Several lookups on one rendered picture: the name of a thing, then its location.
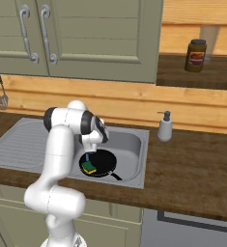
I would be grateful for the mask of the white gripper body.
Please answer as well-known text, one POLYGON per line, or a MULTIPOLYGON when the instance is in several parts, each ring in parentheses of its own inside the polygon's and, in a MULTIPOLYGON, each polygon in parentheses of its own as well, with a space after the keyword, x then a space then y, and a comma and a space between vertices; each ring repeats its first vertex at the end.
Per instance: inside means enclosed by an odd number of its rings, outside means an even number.
POLYGON ((86 152, 96 152, 97 144, 102 142, 103 137, 98 132, 92 132, 82 136, 82 145, 86 152))

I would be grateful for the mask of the green and yellow sponge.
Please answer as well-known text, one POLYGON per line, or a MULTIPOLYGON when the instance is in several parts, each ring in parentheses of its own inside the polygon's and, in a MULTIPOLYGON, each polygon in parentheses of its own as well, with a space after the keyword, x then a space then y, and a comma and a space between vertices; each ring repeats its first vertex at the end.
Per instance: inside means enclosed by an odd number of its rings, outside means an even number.
POLYGON ((88 175, 94 173, 97 170, 96 167, 90 161, 83 162, 82 169, 88 175))

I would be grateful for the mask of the black frying pan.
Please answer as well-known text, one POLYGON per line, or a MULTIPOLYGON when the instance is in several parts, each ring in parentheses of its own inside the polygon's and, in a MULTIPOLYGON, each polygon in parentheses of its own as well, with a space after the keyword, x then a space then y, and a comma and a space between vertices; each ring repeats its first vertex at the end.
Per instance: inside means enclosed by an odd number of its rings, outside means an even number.
POLYGON ((79 159, 80 171, 91 178, 103 178, 111 176, 116 180, 122 180, 117 174, 114 173, 117 167, 117 157, 107 150, 97 150, 96 152, 86 152, 79 159), (96 171, 90 175, 86 174, 82 169, 82 163, 86 162, 86 153, 90 155, 90 162, 96 167, 96 171))

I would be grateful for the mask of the steel sink with drainer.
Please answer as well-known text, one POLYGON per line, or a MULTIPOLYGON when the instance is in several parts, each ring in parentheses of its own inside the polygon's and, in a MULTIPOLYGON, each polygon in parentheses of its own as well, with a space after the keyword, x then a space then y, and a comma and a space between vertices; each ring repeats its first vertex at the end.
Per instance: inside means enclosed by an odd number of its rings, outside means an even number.
MULTIPOLYGON (((69 178, 144 188, 149 130, 107 126, 109 141, 98 150, 110 151, 117 159, 114 174, 102 178, 85 175, 79 167, 84 155, 78 136, 74 137, 74 158, 69 178)), ((43 170, 48 132, 39 119, 21 118, 0 137, 0 168, 40 174, 43 170)))

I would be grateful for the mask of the green lower cupboard run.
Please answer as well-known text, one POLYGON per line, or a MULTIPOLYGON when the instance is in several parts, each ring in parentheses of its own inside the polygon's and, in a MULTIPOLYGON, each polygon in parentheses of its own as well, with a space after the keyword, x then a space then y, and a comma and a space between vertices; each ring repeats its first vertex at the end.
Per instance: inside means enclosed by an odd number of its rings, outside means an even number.
MULTIPOLYGON (((23 203, 23 188, 0 184, 0 247, 41 247, 45 216, 23 203)), ((88 247, 140 247, 143 209, 89 200, 74 221, 88 247)))

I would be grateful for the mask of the white soap dispenser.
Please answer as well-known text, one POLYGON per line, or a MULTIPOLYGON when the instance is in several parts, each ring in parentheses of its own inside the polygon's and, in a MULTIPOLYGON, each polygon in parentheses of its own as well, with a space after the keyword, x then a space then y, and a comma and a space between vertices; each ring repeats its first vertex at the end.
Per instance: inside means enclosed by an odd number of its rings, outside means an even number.
POLYGON ((162 112, 163 117, 159 121, 157 137, 161 142, 167 142, 172 138, 172 121, 169 111, 162 112))

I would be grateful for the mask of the hanging slotted metal spatula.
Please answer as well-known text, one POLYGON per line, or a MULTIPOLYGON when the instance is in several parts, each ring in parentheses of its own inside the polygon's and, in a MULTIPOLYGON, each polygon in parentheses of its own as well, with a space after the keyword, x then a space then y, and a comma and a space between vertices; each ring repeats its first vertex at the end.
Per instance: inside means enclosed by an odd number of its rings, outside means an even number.
POLYGON ((2 92, 3 92, 3 95, 1 96, 1 100, 0 100, 0 110, 6 110, 8 108, 9 98, 6 95, 1 75, 0 75, 0 85, 2 88, 2 92))

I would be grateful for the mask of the wide green upper cupboard door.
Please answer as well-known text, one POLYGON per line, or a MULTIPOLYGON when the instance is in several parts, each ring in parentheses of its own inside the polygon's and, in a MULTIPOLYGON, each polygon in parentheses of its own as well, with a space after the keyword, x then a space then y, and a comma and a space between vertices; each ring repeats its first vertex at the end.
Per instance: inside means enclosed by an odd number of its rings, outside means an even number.
POLYGON ((52 77, 154 83, 163 0, 36 0, 46 22, 52 77))

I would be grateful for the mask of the grey dishwasher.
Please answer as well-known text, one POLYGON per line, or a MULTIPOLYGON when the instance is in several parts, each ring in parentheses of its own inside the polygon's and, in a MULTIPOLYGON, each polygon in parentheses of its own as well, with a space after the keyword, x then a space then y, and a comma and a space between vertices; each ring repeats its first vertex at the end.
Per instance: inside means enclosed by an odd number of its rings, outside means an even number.
MULTIPOLYGON (((227 247, 227 233, 158 221, 144 209, 140 247, 227 247)), ((227 222, 163 211, 166 217, 227 227, 227 222)))

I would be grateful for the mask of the brown jar with black lid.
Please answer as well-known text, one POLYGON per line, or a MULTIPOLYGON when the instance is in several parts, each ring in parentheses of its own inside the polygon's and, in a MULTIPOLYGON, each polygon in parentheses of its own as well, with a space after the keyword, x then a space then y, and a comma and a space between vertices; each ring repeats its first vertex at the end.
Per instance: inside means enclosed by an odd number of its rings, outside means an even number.
POLYGON ((184 69, 188 72, 200 72, 203 68, 206 50, 205 40, 191 40, 187 48, 184 69))

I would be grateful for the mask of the narrow green upper cupboard door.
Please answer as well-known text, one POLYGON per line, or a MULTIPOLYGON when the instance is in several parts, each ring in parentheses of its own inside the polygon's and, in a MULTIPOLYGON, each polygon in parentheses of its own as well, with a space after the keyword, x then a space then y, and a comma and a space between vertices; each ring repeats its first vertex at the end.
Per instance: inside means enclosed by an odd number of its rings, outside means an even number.
POLYGON ((39 9, 36 0, 0 0, 0 73, 48 76, 39 9), (30 16, 24 19, 32 53, 39 62, 30 61, 21 32, 19 11, 29 7, 30 16))

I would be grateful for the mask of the dark wooden shelf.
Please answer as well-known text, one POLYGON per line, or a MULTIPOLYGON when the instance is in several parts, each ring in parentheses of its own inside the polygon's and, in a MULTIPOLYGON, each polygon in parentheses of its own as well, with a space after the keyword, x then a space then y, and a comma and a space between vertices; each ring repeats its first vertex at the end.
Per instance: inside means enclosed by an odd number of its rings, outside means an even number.
POLYGON ((200 72, 184 70, 185 56, 160 55, 158 86, 227 90, 227 57, 212 57, 200 72))

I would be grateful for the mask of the clear drinking glass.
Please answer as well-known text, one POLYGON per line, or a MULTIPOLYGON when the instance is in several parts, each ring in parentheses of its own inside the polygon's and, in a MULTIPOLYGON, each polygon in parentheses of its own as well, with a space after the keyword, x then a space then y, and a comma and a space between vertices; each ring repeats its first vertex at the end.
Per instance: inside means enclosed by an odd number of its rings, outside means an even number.
POLYGON ((218 25, 202 25, 200 28, 200 39, 205 40, 207 45, 205 64, 208 64, 212 58, 219 30, 218 25))

